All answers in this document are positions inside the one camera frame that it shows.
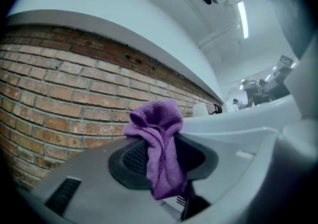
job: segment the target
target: white wall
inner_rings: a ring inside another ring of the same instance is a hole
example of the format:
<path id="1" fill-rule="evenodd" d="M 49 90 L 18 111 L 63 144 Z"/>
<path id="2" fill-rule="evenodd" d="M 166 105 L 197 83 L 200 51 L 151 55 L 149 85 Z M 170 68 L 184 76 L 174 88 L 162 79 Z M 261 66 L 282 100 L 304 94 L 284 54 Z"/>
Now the white wall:
<path id="1" fill-rule="evenodd" d="M 191 77 L 197 76 L 202 81 L 201 85 L 198 83 L 202 88 L 216 96 L 217 99 L 222 98 L 214 71 L 204 54 L 173 19 L 148 0 L 17 0 L 9 15 L 35 10 L 73 11 L 102 18 L 125 27 L 169 53 L 191 73 L 178 71 L 182 66 L 170 64 L 159 53 L 149 50 L 146 52 L 140 43 L 139 45 L 133 43 L 133 47 L 152 55 L 190 80 L 192 80 Z M 102 32 L 102 34 L 112 37 L 110 32 L 106 34 Z M 125 41 L 118 34 L 117 39 Z"/>

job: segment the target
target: black rubber grate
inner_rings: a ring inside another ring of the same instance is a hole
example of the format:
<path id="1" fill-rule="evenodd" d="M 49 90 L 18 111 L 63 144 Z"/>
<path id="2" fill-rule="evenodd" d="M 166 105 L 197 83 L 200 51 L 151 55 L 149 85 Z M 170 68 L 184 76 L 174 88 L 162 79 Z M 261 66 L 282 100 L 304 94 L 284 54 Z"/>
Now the black rubber grate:
<path id="1" fill-rule="evenodd" d="M 56 214 L 62 216 L 80 184 L 80 180 L 72 178 L 65 179 L 65 181 L 60 185 L 60 187 L 45 203 L 46 207 L 51 209 Z"/>
<path id="2" fill-rule="evenodd" d="M 179 138 L 174 138 L 178 163 L 183 172 L 189 172 L 205 161 L 204 154 Z M 146 176 L 148 145 L 145 140 L 130 149 L 123 156 L 124 165 L 131 171 Z"/>
<path id="3" fill-rule="evenodd" d="M 174 137 L 174 143 L 177 152 L 177 160 L 183 172 L 187 173 L 197 168 L 205 161 L 205 156 L 201 151 L 190 146 L 183 140 Z"/>
<path id="4" fill-rule="evenodd" d="M 148 162 L 148 145 L 143 140 L 130 149 L 123 157 L 124 165 L 131 171 L 146 176 Z"/>

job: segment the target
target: black vent slot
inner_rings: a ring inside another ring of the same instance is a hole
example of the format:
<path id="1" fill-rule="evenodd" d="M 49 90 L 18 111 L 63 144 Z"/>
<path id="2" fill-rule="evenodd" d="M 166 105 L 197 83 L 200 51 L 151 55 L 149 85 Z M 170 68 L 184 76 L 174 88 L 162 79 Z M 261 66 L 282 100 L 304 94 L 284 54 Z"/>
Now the black vent slot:
<path id="1" fill-rule="evenodd" d="M 182 205 L 182 206 L 185 206 L 186 201 L 184 200 L 184 198 L 177 196 L 177 203 Z"/>
<path id="2" fill-rule="evenodd" d="M 79 180 L 66 178 L 46 202 L 46 207 L 51 209 L 56 214 L 62 216 L 80 184 L 81 181 Z"/>
<path id="3" fill-rule="evenodd" d="M 142 141 L 130 149 L 123 157 L 124 165 L 131 171 L 146 176 L 148 162 L 148 144 Z"/>

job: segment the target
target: red brick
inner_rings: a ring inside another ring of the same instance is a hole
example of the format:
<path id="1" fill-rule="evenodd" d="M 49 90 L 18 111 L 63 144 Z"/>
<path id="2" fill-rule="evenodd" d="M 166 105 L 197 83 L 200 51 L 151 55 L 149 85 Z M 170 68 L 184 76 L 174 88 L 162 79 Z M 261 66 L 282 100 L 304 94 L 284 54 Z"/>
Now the red brick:
<path id="1" fill-rule="evenodd" d="M 62 88 L 59 86 L 52 86 L 50 96 L 57 99 L 71 100 L 73 90 Z"/>
<path id="2" fill-rule="evenodd" d="M 10 44 L 2 45 L 2 50 L 7 50 L 7 51 L 18 52 L 20 48 L 21 48 L 21 45 L 10 45 Z"/>
<path id="3" fill-rule="evenodd" d="M 110 111 L 98 108 L 85 108 L 84 118 L 88 120 L 111 121 Z"/>
<path id="4" fill-rule="evenodd" d="M 8 70 L 11 72 L 15 72 L 19 75 L 28 75 L 31 68 L 32 68 L 31 66 L 28 66 L 25 64 L 14 63 L 11 65 L 10 68 L 8 68 Z"/>
<path id="5" fill-rule="evenodd" d="M 108 55 L 106 53 L 102 53 L 100 51 L 96 51 L 96 50 L 92 50 L 90 56 L 99 58 L 103 61 L 107 61 L 110 63 L 115 63 L 116 65 L 119 65 L 121 67 L 126 67 L 126 68 L 131 68 L 132 63 L 130 61 L 124 60 L 120 57 L 116 57 L 116 56 L 112 56 L 112 55 Z"/>
<path id="6" fill-rule="evenodd" d="M 32 79 L 28 79 L 26 77 L 23 77 L 20 79 L 20 82 L 18 84 L 19 87 L 30 90 L 30 91 L 35 91 L 37 93 L 47 95 L 50 90 L 50 85 L 47 83 L 42 83 L 38 82 Z"/>
<path id="7" fill-rule="evenodd" d="M 183 118 L 189 118 L 189 117 L 193 117 L 193 114 L 182 114 Z"/>
<path id="8" fill-rule="evenodd" d="M 136 107 L 144 104 L 144 101 L 135 101 L 135 100 L 130 100 L 129 101 L 129 109 L 135 109 Z"/>
<path id="9" fill-rule="evenodd" d="M 68 61 L 71 63 L 77 63 L 77 64 L 89 66 L 89 67 L 94 67 L 96 63 L 95 59 L 85 57 L 83 55 L 72 54 L 70 52 L 64 52 L 64 51 L 59 51 L 56 54 L 56 58 L 59 60 Z"/>
<path id="10" fill-rule="evenodd" d="M 63 118 L 46 115 L 45 126 L 49 129 L 53 129 L 57 131 L 67 131 L 68 121 Z"/>
<path id="11" fill-rule="evenodd" d="M 28 106 L 33 106 L 35 100 L 35 95 L 32 93 L 29 93 L 27 91 L 23 91 L 20 97 L 20 102 L 28 105 Z"/>
<path id="12" fill-rule="evenodd" d="M 129 122 L 129 112 L 113 112 L 113 121 L 116 122 Z"/>
<path id="13" fill-rule="evenodd" d="M 15 100 L 18 100 L 21 94 L 20 90 L 12 88 L 3 83 L 0 83 L 0 92 L 4 94 L 5 96 Z"/>
<path id="14" fill-rule="evenodd" d="M 41 43 L 41 46 L 43 47 L 50 47 L 54 49 L 61 49 L 61 50 L 69 50 L 71 48 L 71 45 L 68 43 L 53 41 L 53 40 L 43 40 Z"/>
<path id="15" fill-rule="evenodd" d="M 19 59 L 18 59 L 18 62 L 21 62 L 21 63 L 28 63 L 29 59 L 31 58 L 31 55 L 27 55 L 27 54 L 21 54 Z"/>
<path id="16" fill-rule="evenodd" d="M 35 177 L 35 176 L 31 176 L 29 174 L 25 174 L 25 181 L 28 183 L 28 184 L 31 184 L 32 187 L 35 187 L 36 185 L 38 185 L 38 183 L 41 181 L 41 179 Z"/>
<path id="17" fill-rule="evenodd" d="M 9 67 L 10 67 L 12 64 L 13 64 L 12 62 L 4 61 L 4 62 L 2 63 L 1 68 L 3 68 L 4 70 L 7 70 L 7 69 L 9 69 Z"/>
<path id="18" fill-rule="evenodd" d="M 170 91 L 174 91 L 174 92 L 177 92 L 179 94 L 182 94 L 182 95 L 185 95 L 185 91 L 184 90 L 181 90 L 175 86 L 172 86 L 172 85 L 169 85 L 169 90 Z"/>
<path id="19" fill-rule="evenodd" d="M 11 61 L 17 61 L 19 59 L 19 56 L 20 53 L 7 52 L 4 58 Z"/>
<path id="20" fill-rule="evenodd" d="M 42 80 L 45 76 L 46 71 L 43 69 L 39 69 L 39 68 L 32 68 L 31 73 L 30 73 L 30 77 L 33 78 L 37 78 Z"/>
<path id="21" fill-rule="evenodd" d="M 90 55 L 91 49 L 84 46 L 72 46 L 71 51 L 83 55 Z"/>
<path id="22" fill-rule="evenodd" d="M 138 52 L 138 51 L 135 52 L 134 58 L 140 60 L 142 62 L 141 65 L 143 65 L 143 66 L 145 64 L 149 64 L 149 57 L 147 55 L 144 55 L 144 54 Z"/>
<path id="23" fill-rule="evenodd" d="M 86 47 L 91 47 L 94 49 L 98 49 L 98 50 L 103 50 L 104 46 L 92 41 L 88 41 L 88 40 L 84 40 L 84 39 L 80 39 L 80 38 L 76 38 L 76 37 L 70 37 L 68 39 L 69 42 L 74 43 L 74 44 L 78 44 L 78 45 L 83 45 Z"/>
<path id="24" fill-rule="evenodd" d="M 111 63 L 103 62 L 103 61 L 99 61 L 96 67 L 103 71 L 108 71 L 113 73 L 117 73 L 119 69 L 119 66 L 111 64 Z"/>
<path id="25" fill-rule="evenodd" d="M 157 73 L 161 74 L 162 76 L 168 76 L 168 70 L 163 67 L 157 67 Z"/>
<path id="26" fill-rule="evenodd" d="M 60 149 L 57 147 L 46 146 L 45 147 L 45 155 L 52 158 L 57 159 L 67 159 L 67 152 L 64 149 Z"/>
<path id="27" fill-rule="evenodd" d="M 42 39 L 50 39 L 53 37 L 53 33 L 45 33 L 45 32 L 32 32 L 31 37 L 42 38 Z"/>
<path id="28" fill-rule="evenodd" d="M 60 63 L 61 62 L 58 62 L 56 60 L 36 56 L 32 56 L 28 62 L 28 64 L 52 70 L 57 70 Z"/>
<path id="29" fill-rule="evenodd" d="M 31 32 L 48 32 L 50 33 L 54 27 L 48 26 L 48 25 L 28 25 L 27 26 L 28 31 Z"/>
<path id="30" fill-rule="evenodd" d="M 87 33 L 84 33 L 80 38 L 85 39 L 85 40 L 89 40 L 89 41 L 93 41 L 93 42 L 96 42 L 99 40 L 98 36 L 87 34 Z"/>
<path id="31" fill-rule="evenodd" d="M 38 166 L 46 168 L 46 169 L 50 169 L 50 170 L 54 170 L 58 168 L 63 163 L 55 159 L 37 156 L 37 155 L 35 156 L 34 160 Z"/>
<path id="32" fill-rule="evenodd" d="M 72 117 L 80 117 L 81 107 L 62 102 L 50 100 L 48 98 L 38 97 L 35 102 L 35 107 L 47 112 L 67 115 Z"/>
<path id="33" fill-rule="evenodd" d="M 136 79 L 138 81 L 142 81 L 142 82 L 148 83 L 148 84 L 153 84 L 153 85 L 156 84 L 156 81 L 153 78 L 150 78 L 148 76 L 145 76 L 145 75 L 142 75 L 140 73 L 137 73 L 137 72 L 134 72 L 134 71 L 130 71 L 130 70 L 127 70 L 127 69 L 121 69 L 120 74 L 124 75 L 126 77 L 130 77 L 132 79 Z"/>
<path id="34" fill-rule="evenodd" d="M 18 158 L 14 158 L 14 165 L 25 172 L 28 172 L 41 178 L 44 178 L 46 175 L 49 174 L 48 170 L 42 169 L 36 165 L 30 164 Z"/>
<path id="35" fill-rule="evenodd" d="M 145 93 L 142 91 L 136 91 L 132 90 L 129 88 L 122 88 L 119 87 L 117 89 L 117 95 L 118 96 L 123 96 L 123 97 L 128 97 L 128 98 L 133 98 L 133 99 L 139 99 L 139 100 L 156 100 L 156 96 Z"/>
<path id="36" fill-rule="evenodd" d="M 0 133 L 7 139 L 10 139 L 10 129 L 7 126 L 0 124 Z"/>
<path id="37" fill-rule="evenodd" d="M 115 86 L 108 84 L 108 83 L 100 83 L 93 81 L 90 86 L 91 91 L 103 92 L 107 94 L 115 94 Z"/>
<path id="38" fill-rule="evenodd" d="M 60 68 L 60 71 L 63 71 L 69 74 L 78 75 L 81 71 L 81 68 L 82 67 L 79 65 L 64 62 Z"/>
<path id="39" fill-rule="evenodd" d="M 66 134 L 61 134 L 57 132 L 51 132 L 38 127 L 33 128 L 32 136 L 38 140 L 51 143 L 54 145 L 71 148 L 81 148 L 79 137 L 68 136 Z"/>
<path id="40" fill-rule="evenodd" d="M 26 135 L 29 135 L 29 136 L 32 133 L 31 132 L 31 130 L 32 130 L 31 125 L 28 124 L 28 123 L 25 123 L 25 122 L 23 122 L 23 121 L 21 121 L 19 119 L 16 120 L 16 128 L 15 129 L 20 131 L 20 132 L 22 132 L 22 133 L 24 133 L 24 134 L 26 134 Z"/>
<path id="41" fill-rule="evenodd" d="M 138 89 L 138 90 L 142 90 L 142 91 L 149 91 L 149 85 L 146 83 L 142 83 L 139 81 L 135 81 L 135 80 L 131 80 L 131 84 L 130 87 L 133 89 Z"/>
<path id="42" fill-rule="evenodd" d="M 13 105 L 13 103 L 10 101 L 10 100 L 8 100 L 8 99 L 3 99 L 2 100 L 2 105 L 1 105 L 1 107 L 4 109 L 4 110 L 6 110 L 7 112 L 11 112 L 11 110 L 12 110 L 12 105 Z"/>
<path id="43" fill-rule="evenodd" d="M 110 139 L 85 138 L 84 139 L 84 148 L 90 149 L 90 148 L 94 148 L 94 147 L 99 147 L 99 146 L 107 145 L 110 142 L 111 142 Z"/>
<path id="44" fill-rule="evenodd" d="M 199 100 L 199 99 L 200 99 L 200 97 L 199 97 L 199 96 L 194 95 L 194 94 L 192 94 L 192 95 L 191 95 L 191 97 L 192 97 L 192 98 L 194 98 L 194 99 L 197 99 L 197 100 Z"/>
<path id="45" fill-rule="evenodd" d="M 7 72 L 7 71 L 0 71 L 0 79 L 4 82 L 7 82 L 9 77 L 10 77 L 11 73 Z"/>
<path id="46" fill-rule="evenodd" d="M 29 44 L 31 46 L 40 46 L 42 41 L 43 41 L 42 39 L 31 39 L 30 42 L 26 44 Z"/>
<path id="47" fill-rule="evenodd" d="M 80 37 L 82 35 L 81 32 L 73 31 L 73 30 L 65 29 L 65 28 L 54 28 L 52 32 L 60 33 L 60 34 L 68 35 L 68 36 L 74 36 L 74 37 Z"/>
<path id="48" fill-rule="evenodd" d="M 12 153 L 13 155 L 18 155 L 18 149 L 17 147 L 12 144 L 10 141 L 8 141 L 7 139 L 5 139 L 4 137 L 0 137 L 0 145 L 6 149 L 7 151 L 9 151 L 10 153 Z"/>
<path id="49" fill-rule="evenodd" d="M 115 107 L 122 109 L 126 107 L 126 100 L 124 99 L 118 99 L 80 91 L 75 92 L 74 101 L 103 107 Z"/>
<path id="50" fill-rule="evenodd" d="M 15 175 L 16 177 L 24 178 L 24 173 L 20 169 L 14 167 L 14 166 L 9 166 L 9 169 L 10 169 L 10 173 Z"/>
<path id="51" fill-rule="evenodd" d="M 187 87 L 185 85 L 182 85 L 181 87 L 182 87 L 183 90 L 185 90 L 186 92 L 190 93 L 189 97 L 192 95 L 192 90 L 189 87 Z"/>
<path id="52" fill-rule="evenodd" d="M 177 102 L 178 106 L 182 106 L 182 107 L 186 107 L 187 106 L 187 102 L 184 101 L 184 100 L 175 99 L 175 101 Z"/>
<path id="53" fill-rule="evenodd" d="M 181 95 L 181 94 L 179 94 L 179 93 L 176 93 L 176 92 L 170 91 L 170 92 L 169 92 L 169 96 L 170 96 L 170 98 L 173 98 L 173 99 L 183 100 L 183 95 Z"/>
<path id="54" fill-rule="evenodd" d="M 142 67 L 141 65 L 134 65 L 133 70 L 145 75 L 149 74 L 149 70 L 145 67 Z"/>
<path id="55" fill-rule="evenodd" d="M 150 71 L 150 76 L 154 77 L 156 79 L 159 79 L 160 81 L 166 82 L 168 84 L 172 84 L 172 78 L 171 77 L 165 77 L 156 71 Z"/>
<path id="56" fill-rule="evenodd" d="M 187 107 L 191 107 L 191 108 L 193 108 L 193 105 L 194 105 L 194 103 L 187 102 Z"/>
<path id="57" fill-rule="evenodd" d="M 18 147 L 18 156 L 23 160 L 33 163 L 33 153 L 28 150 Z"/>
<path id="58" fill-rule="evenodd" d="M 10 32 L 10 36 L 21 36 L 21 37 L 28 37 L 30 36 L 31 32 L 25 29 L 19 29 L 19 30 L 15 30 Z"/>
<path id="59" fill-rule="evenodd" d="M 14 85 L 14 86 L 17 86 L 17 84 L 18 84 L 20 78 L 21 78 L 21 77 L 20 77 L 19 75 L 11 74 L 7 82 L 8 82 L 9 84 L 12 84 L 12 85 Z"/>
<path id="60" fill-rule="evenodd" d="M 168 89 L 169 88 L 169 85 L 167 83 L 159 81 L 159 80 L 157 80 L 157 86 L 160 87 L 160 88 L 164 88 L 164 89 Z"/>
<path id="61" fill-rule="evenodd" d="M 64 84 L 75 88 L 85 89 L 88 87 L 89 80 L 74 75 L 68 75 L 61 72 L 47 72 L 45 80 L 48 82 Z"/>
<path id="62" fill-rule="evenodd" d="M 19 52 L 39 55 L 43 50 L 43 47 L 22 46 Z"/>
<path id="63" fill-rule="evenodd" d="M 43 122 L 44 122 L 44 115 L 43 114 L 41 114 L 35 110 L 21 106 L 19 104 L 15 104 L 15 106 L 12 110 L 12 113 L 25 119 L 25 120 L 28 120 L 30 122 L 34 122 L 37 124 L 43 124 Z"/>
<path id="64" fill-rule="evenodd" d="M 152 93 L 154 93 L 154 94 L 157 94 L 157 95 L 163 95 L 163 96 L 169 97 L 169 92 L 168 92 L 168 90 L 161 89 L 161 88 L 156 87 L 156 86 L 150 85 L 150 92 L 152 92 Z"/>
<path id="65" fill-rule="evenodd" d="M 135 50 L 122 44 L 109 44 L 104 47 L 104 51 L 115 56 L 123 57 L 124 55 L 133 56 Z"/>
<path id="66" fill-rule="evenodd" d="M 57 41 L 62 41 L 62 42 L 67 42 L 69 37 L 66 35 L 62 35 L 62 34 L 54 34 L 54 36 L 52 36 L 51 39 L 57 40 Z"/>
<path id="67" fill-rule="evenodd" d="M 70 132 L 93 136 L 121 136 L 124 125 L 108 125 L 97 123 L 71 122 Z"/>
<path id="68" fill-rule="evenodd" d="M 76 156 L 80 152 L 81 151 L 79 151 L 79 150 L 70 150 L 69 151 L 69 158 L 72 158 L 72 157 Z"/>
<path id="69" fill-rule="evenodd" d="M 82 76 L 85 76 L 88 78 L 93 78 L 93 79 L 98 79 L 101 81 L 111 82 L 111 83 L 115 83 L 115 84 L 120 84 L 120 85 L 124 85 L 124 86 L 129 85 L 129 80 L 127 78 L 124 78 L 120 75 L 111 74 L 108 72 L 93 69 L 93 68 L 84 68 L 84 70 L 82 72 Z"/>
<path id="70" fill-rule="evenodd" d="M 55 50 L 55 49 L 44 48 L 40 55 L 54 58 L 57 52 L 58 50 Z"/>
<path id="71" fill-rule="evenodd" d="M 195 103 L 194 98 L 189 98 L 189 97 L 183 96 L 183 100 L 187 101 L 187 102 Z"/>

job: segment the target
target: ceiling light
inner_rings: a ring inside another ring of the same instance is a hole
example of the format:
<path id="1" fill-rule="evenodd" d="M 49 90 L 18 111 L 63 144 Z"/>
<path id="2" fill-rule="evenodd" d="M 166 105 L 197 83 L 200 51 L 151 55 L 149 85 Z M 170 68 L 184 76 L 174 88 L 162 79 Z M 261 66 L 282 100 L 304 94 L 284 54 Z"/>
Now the ceiling light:
<path id="1" fill-rule="evenodd" d="M 238 3 L 238 9 L 239 9 L 240 18 L 242 21 L 244 39 L 246 39 L 246 38 L 248 38 L 248 24 L 247 24 L 245 6 L 244 6 L 244 3 L 242 1 L 240 1 Z"/>

